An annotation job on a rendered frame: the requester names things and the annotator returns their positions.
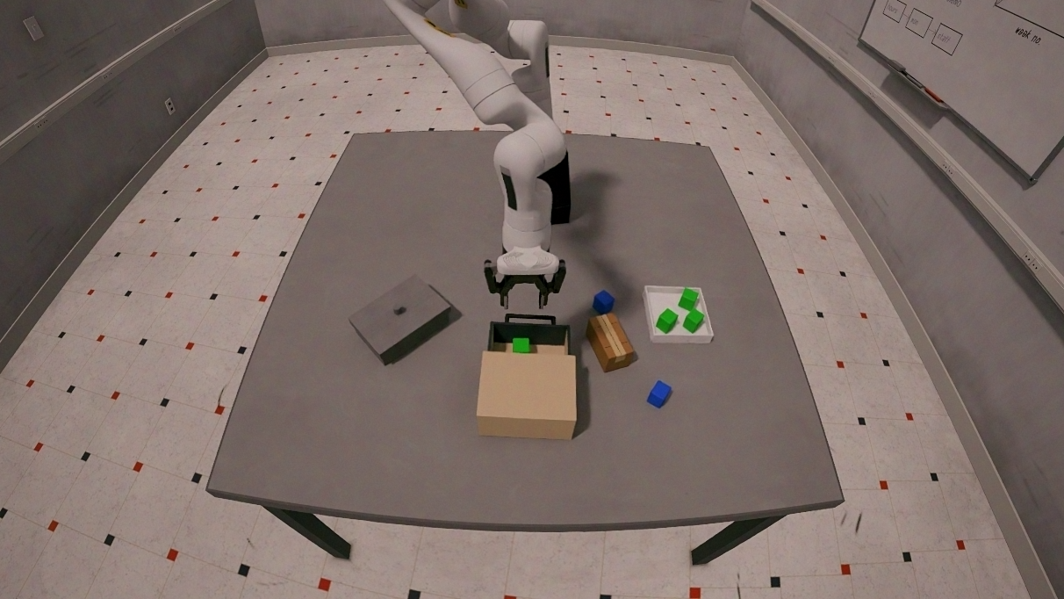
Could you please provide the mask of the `small blue block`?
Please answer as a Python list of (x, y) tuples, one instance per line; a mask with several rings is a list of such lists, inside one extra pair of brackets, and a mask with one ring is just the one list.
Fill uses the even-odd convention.
[(647, 402), (649, 402), (652, 406), (661, 407), (667, 397), (667, 394), (671, 392), (671, 389), (672, 388), (670, 386), (667, 386), (658, 379), (656, 385), (652, 388), (651, 394), (649, 394)]
[(606, 313), (613, 310), (615, 298), (613, 298), (609, 293), (599, 292), (595, 295), (593, 299), (593, 307), (600, 313), (600, 315), (606, 315)]

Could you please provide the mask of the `brown cardboard box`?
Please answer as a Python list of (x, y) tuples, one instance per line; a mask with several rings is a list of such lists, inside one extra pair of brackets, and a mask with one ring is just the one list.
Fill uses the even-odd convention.
[(586, 336), (604, 373), (629, 366), (634, 351), (614, 313), (589, 318)]

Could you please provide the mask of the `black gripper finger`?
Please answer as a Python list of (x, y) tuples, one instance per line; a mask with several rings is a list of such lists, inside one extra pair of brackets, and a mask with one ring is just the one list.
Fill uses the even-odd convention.
[(521, 274), (512, 274), (511, 278), (508, 278), (508, 276), (504, 274), (503, 280), (501, 280), (501, 282), (499, 283), (496, 281), (495, 277), (497, 272), (498, 272), (497, 263), (492, 263), (491, 260), (485, 260), (484, 276), (488, 288), (491, 288), (492, 295), (495, 295), (495, 293), (498, 293), (500, 295), (500, 305), (504, 307), (504, 310), (508, 310), (508, 292), (510, 292), (510, 289), (513, 289), (514, 284), (516, 284), (519, 278), (521, 278)]
[(565, 260), (560, 260), (560, 265), (558, 266), (556, 273), (553, 273), (551, 282), (547, 282), (545, 276), (539, 278), (539, 274), (530, 274), (531, 280), (536, 284), (537, 289), (539, 289), (539, 310), (546, 306), (548, 302), (549, 293), (559, 293), (563, 284), (566, 274)]

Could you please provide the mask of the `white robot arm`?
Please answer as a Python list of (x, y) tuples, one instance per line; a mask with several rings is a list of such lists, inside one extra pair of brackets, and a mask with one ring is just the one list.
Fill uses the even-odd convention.
[(508, 124), (515, 131), (499, 142), (493, 157), (504, 193), (503, 246), (508, 251), (498, 257), (498, 272), (556, 273), (560, 260), (546, 252), (552, 192), (536, 179), (560, 164), (566, 153), (565, 137), (552, 120), (547, 26), (537, 20), (510, 20), (503, 0), (449, 0), (450, 19), (462, 33), (485, 41), (503, 57), (530, 60), (530, 65), (508, 74), (491, 51), (428, 21), (426, 11), (440, 0), (382, 1), (451, 77), (482, 124)]

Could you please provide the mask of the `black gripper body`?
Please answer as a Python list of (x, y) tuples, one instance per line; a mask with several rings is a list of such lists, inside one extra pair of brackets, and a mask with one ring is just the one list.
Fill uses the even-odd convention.
[[(547, 252), (550, 253), (550, 248), (548, 248)], [(506, 253), (508, 253), (508, 251), (506, 251), (506, 249), (504, 249), (504, 246), (503, 246), (503, 255), (505, 255)], [(511, 278), (512, 274), (506, 274), (506, 276), (508, 276), (508, 278)], [(543, 276), (545, 276), (545, 274), (539, 274), (539, 278), (542, 278)], [(521, 278), (519, 278), (519, 280), (516, 282), (516, 284), (523, 284), (523, 283), (534, 284), (534, 281), (531, 280), (530, 274), (521, 274)]]

